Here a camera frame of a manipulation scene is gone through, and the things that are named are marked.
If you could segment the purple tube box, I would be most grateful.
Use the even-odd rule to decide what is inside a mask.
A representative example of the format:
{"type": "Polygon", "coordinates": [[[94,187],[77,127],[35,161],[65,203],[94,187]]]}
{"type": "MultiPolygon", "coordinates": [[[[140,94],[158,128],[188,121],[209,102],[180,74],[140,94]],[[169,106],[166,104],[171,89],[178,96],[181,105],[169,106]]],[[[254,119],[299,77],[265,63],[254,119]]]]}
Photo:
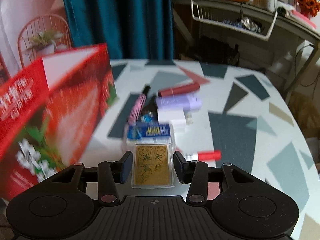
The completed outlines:
{"type": "Polygon", "coordinates": [[[201,108],[202,101],[197,94],[182,94],[177,96],[157,97],[158,109],[183,109],[193,111],[201,108]]]}

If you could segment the white charger plug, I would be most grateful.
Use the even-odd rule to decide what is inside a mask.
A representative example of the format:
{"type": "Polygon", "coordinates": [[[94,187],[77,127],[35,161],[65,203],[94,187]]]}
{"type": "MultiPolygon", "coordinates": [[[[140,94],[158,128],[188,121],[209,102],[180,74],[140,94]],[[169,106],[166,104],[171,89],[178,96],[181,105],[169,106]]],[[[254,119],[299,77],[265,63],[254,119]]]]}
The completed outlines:
{"type": "Polygon", "coordinates": [[[185,126],[194,122],[192,114],[183,109],[159,109],[157,114],[158,122],[169,122],[172,126],[185,126]]]}

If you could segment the red white marker pen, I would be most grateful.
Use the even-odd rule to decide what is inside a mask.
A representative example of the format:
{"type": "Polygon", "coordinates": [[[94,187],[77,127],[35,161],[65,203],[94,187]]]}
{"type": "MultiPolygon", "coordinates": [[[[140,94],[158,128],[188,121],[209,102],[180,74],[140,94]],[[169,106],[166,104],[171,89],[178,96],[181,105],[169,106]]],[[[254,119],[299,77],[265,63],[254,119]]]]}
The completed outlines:
{"type": "Polygon", "coordinates": [[[218,161],[221,159],[220,150],[198,151],[192,154],[186,154],[184,158],[187,161],[218,161]]]}

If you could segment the black key with ring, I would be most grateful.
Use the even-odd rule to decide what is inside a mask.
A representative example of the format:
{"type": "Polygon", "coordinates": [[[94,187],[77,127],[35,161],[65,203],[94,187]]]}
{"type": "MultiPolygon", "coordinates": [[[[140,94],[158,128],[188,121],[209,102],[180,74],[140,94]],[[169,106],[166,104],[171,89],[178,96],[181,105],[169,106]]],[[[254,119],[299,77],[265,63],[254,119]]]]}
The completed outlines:
{"type": "Polygon", "coordinates": [[[157,96],[158,96],[157,93],[152,93],[151,96],[148,96],[146,98],[145,105],[142,109],[142,115],[148,114],[149,112],[157,113],[157,105],[156,105],[157,96]]]}

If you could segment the blue label plastic box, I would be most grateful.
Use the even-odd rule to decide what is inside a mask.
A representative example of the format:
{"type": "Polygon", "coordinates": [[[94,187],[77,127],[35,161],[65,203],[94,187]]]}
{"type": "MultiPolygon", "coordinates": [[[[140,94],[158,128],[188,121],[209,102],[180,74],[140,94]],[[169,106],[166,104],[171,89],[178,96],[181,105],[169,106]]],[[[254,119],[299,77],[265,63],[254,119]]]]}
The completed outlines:
{"type": "Polygon", "coordinates": [[[171,124],[157,122],[137,122],[127,125],[124,131],[127,145],[138,144],[175,144],[174,131],[171,124]]]}

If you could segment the teal blue curtain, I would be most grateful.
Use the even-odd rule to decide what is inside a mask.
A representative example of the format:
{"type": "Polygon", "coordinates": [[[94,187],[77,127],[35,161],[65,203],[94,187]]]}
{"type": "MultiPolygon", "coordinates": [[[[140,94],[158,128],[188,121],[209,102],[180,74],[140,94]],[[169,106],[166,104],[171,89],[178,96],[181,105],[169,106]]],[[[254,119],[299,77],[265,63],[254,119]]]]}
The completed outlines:
{"type": "Polygon", "coordinates": [[[173,59],[172,0],[63,2],[75,47],[105,43],[111,59],[173,59]]]}

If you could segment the dark red tube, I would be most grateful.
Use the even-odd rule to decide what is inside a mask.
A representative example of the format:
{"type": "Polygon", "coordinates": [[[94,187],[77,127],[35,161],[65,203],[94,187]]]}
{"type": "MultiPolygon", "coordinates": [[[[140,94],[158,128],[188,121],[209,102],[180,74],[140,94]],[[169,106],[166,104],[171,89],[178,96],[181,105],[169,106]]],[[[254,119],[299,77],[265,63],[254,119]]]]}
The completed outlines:
{"type": "Polygon", "coordinates": [[[158,96],[159,97],[166,97],[166,96],[176,96],[176,95],[181,95],[181,94],[188,94],[188,93],[196,92],[199,89],[200,89],[200,84],[197,82],[193,82],[193,83],[188,83],[188,84],[181,85],[181,86],[161,89],[158,91],[158,96]]]}

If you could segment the patterned geometric tablecloth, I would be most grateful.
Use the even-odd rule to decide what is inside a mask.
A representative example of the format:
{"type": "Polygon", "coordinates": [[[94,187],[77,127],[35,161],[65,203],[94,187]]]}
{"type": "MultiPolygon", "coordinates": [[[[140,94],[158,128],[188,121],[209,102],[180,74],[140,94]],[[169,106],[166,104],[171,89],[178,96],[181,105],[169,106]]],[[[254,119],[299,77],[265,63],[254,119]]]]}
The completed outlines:
{"type": "Polygon", "coordinates": [[[195,61],[113,60],[117,101],[93,134],[81,162],[118,160],[127,116],[146,85],[150,95],[194,80],[202,106],[175,132],[183,154],[219,150],[211,167],[232,163],[292,197],[300,211],[294,239],[319,239],[319,176],[287,104],[260,72],[195,61]]]}

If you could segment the gold card case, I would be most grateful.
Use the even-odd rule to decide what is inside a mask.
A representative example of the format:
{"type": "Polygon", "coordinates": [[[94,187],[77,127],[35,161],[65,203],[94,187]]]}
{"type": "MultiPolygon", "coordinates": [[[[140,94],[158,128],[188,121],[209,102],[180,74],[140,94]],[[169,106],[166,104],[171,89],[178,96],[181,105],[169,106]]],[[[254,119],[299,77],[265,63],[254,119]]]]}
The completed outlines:
{"type": "Polygon", "coordinates": [[[131,185],[134,189],[166,189],[175,186],[172,144],[136,144],[131,185]]]}

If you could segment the orange flower bouquet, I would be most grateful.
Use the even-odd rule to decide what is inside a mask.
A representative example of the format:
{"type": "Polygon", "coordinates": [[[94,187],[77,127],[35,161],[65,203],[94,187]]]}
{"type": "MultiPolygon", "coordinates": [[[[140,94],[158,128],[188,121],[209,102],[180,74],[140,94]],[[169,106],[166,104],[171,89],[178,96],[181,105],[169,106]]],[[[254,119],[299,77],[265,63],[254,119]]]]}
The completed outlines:
{"type": "Polygon", "coordinates": [[[300,13],[305,17],[316,17],[319,13],[318,0],[296,0],[300,8],[300,13]]]}

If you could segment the red strawberry cardboard box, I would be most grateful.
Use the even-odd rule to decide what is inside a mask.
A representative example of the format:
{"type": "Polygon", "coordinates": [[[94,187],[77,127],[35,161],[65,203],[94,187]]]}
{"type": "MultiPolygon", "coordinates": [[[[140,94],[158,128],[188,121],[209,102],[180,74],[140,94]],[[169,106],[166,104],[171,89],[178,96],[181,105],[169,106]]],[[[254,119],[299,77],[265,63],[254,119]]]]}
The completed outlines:
{"type": "Polygon", "coordinates": [[[116,98],[105,44],[44,56],[1,86],[1,198],[78,162],[116,98]]]}

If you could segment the grey side desk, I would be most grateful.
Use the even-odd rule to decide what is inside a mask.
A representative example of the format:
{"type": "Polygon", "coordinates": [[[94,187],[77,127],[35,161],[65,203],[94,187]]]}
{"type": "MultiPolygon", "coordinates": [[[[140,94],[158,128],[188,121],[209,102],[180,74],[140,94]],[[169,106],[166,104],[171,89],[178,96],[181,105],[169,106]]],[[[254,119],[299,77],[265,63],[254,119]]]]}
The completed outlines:
{"type": "Polygon", "coordinates": [[[306,26],[298,23],[297,21],[291,20],[287,17],[282,17],[278,15],[278,12],[274,13],[268,12],[263,9],[259,9],[257,7],[227,1],[227,0],[172,0],[176,4],[188,4],[191,6],[191,16],[193,20],[196,20],[201,23],[211,24],[217,27],[230,29],[233,31],[237,31],[243,33],[245,35],[249,35],[260,39],[262,41],[268,41],[272,35],[272,31],[275,26],[281,27],[293,35],[296,35],[312,44],[313,50],[304,63],[301,70],[295,75],[293,80],[288,80],[286,89],[283,91],[283,96],[286,100],[289,100],[292,92],[296,89],[296,87],[300,84],[301,79],[306,75],[307,71],[311,68],[311,65],[316,63],[319,60],[319,33],[306,26]],[[232,24],[226,24],[220,21],[216,21],[213,19],[213,16],[210,14],[212,9],[220,9],[231,12],[238,12],[240,14],[240,18],[249,17],[254,18],[256,20],[262,20],[269,24],[269,28],[266,34],[256,33],[254,31],[249,30],[248,28],[240,28],[232,24]]]}

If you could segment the printed chair backdrop cloth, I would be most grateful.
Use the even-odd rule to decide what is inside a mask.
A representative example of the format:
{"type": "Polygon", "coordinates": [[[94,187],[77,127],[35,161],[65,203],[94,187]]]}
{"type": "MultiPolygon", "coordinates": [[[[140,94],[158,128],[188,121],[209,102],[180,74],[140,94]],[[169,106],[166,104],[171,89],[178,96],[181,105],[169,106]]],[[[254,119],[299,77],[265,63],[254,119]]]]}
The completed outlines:
{"type": "Polygon", "coordinates": [[[1,56],[10,76],[21,69],[20,32],[29,21],[47,14],[66,18],[63,0],[1,0],[1,56]]]}

